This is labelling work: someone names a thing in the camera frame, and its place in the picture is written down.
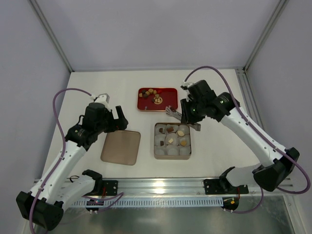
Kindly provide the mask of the metal tongs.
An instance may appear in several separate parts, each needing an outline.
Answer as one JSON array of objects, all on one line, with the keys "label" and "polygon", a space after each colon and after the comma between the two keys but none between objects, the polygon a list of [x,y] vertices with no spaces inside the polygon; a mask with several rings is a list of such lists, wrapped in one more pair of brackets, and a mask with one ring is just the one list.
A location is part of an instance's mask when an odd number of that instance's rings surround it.
[{"label": "metal tongs", "polygon": [[[171,106],[166,106],[165,108],[165,113],[166,115],[170,116],[170,117],[174,117],[175,119],[179,120],[181,122],[182,120],[182,113],[178,112],[177,110],[175,112],[171,112],[169,110]],[[195,131],[200,132],[201,131],[201,125],[198,123],[195,124],[187,124],[187,126],[193,128]]]}]

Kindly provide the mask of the tan round chocolate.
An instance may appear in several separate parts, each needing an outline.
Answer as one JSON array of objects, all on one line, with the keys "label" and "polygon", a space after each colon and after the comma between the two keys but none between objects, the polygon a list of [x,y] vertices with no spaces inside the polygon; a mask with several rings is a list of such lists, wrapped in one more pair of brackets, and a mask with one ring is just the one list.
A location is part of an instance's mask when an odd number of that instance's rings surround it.
[{"label": "tan round chocolate", "polygon": [[185,135],[184,132],[181,131],[181,130],[177,131],[177,134],[178,134],[180,137],[183,137],[183,136]]}]

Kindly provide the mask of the brown cube chocolate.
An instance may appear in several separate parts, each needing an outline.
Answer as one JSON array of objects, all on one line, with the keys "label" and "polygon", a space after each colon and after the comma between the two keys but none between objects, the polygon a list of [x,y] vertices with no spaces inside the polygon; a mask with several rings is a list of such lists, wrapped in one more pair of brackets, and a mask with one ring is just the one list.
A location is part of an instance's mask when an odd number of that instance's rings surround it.
[{"label": "brown cube chocolate", "polygon": [[173,132],[174,131],[174,128],[173,127],[169,127],[168,129],[167,129],[167,132],[168,133],[171,133],[171,132]]}]

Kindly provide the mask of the gold tin lid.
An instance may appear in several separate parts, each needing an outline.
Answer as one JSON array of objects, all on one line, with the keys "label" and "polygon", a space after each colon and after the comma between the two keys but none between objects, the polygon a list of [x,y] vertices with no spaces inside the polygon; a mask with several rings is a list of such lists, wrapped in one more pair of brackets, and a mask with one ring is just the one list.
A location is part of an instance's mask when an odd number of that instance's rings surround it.
[{"label": "gold tin lid", "polygon": [[136,164],[141,134],[136,131],[115,131],[105,138],[100,159],[103,162],[133,166]]}]

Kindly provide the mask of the brown leaf chocolate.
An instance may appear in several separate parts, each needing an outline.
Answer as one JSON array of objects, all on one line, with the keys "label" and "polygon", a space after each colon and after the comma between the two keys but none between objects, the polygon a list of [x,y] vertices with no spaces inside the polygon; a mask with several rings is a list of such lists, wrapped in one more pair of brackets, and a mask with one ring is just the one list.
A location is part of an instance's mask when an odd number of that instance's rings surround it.
[{"label": "brown leaf chocolate", "polygon": [[187,143],[187,141],[181,141],[181,143],[180,143],[182,146],[186,146],[188,143]]}]

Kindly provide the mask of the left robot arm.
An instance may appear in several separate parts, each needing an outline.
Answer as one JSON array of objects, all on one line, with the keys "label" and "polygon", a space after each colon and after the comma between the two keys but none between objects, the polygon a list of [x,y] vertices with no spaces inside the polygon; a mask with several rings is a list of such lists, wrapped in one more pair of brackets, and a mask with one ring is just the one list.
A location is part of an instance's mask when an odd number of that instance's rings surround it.
[{"label": "left robot arm", "polygon": [[96,195],[102,190],[103,176],[90,169],[66,188],[69,173],[95,143],[101,133],[125,130],[128,120],[121,106],[116,106],[118,118],[102,103],[90,103],[81,124],[68,130],[55,161],[29,192],[21,191],[16,198],[21,216],[47,231],[62,220],[64,212],[84,195]]}]

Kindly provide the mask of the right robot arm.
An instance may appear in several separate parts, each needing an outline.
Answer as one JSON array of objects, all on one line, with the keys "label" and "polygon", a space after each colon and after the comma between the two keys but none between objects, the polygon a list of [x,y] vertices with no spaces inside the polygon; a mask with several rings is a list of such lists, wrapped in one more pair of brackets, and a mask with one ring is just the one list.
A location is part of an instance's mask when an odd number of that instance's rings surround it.
[{"label": "right robot arm", "polygon": [[274,141],[229,93],[217,96],[204,80],[183,82],[181,88],[188,93],[188,97],[180,101],[182,123],[196,124],[205,117],[215,119],[234,132],[259,160],[256,165],[227,169],[220,176],[226,184],[234,187],[257,184],[272,192],[293,171],[294,164],[287,157],[297,161],[299,152]]}]

